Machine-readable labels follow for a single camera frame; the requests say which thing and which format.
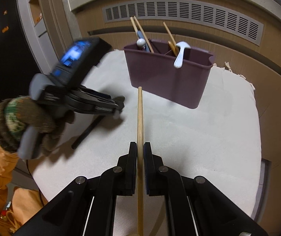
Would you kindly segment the gloved left hand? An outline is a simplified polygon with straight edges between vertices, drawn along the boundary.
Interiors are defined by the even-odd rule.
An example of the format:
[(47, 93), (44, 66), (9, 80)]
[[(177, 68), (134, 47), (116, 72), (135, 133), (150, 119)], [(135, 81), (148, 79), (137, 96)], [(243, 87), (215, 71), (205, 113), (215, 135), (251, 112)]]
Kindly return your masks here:
[(73, 111), (67, 111), (62, 118), (53, 119), (27, 96), (6, 99), (0, 102), (0, 146), (10, 153), (17, 152), (23, 133), (32, 126), (44, 134), (39, 147), (43, 155), (49, 156), (56, 148), (65, 124), (73, 124), (74, 120)]

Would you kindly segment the orange sleeve forearm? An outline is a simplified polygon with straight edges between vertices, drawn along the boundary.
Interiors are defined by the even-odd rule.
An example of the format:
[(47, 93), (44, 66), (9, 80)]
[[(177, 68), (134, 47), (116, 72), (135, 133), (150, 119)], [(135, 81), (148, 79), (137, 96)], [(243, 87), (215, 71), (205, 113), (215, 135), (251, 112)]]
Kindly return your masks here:
[[(0, 118), (0, 128), (6, 128), (3, 118)], [(45, 197), (41, 197), (37, 190), (15, 188), (12, 206), (6, 211), (9, 220), (1, 218), (7, 204), (7, 185), (12, 181), (12, 172), (19, 160), (16, 144), (8, 143), (0, 134), (0, 235), (12, 235), (47, 204)]]

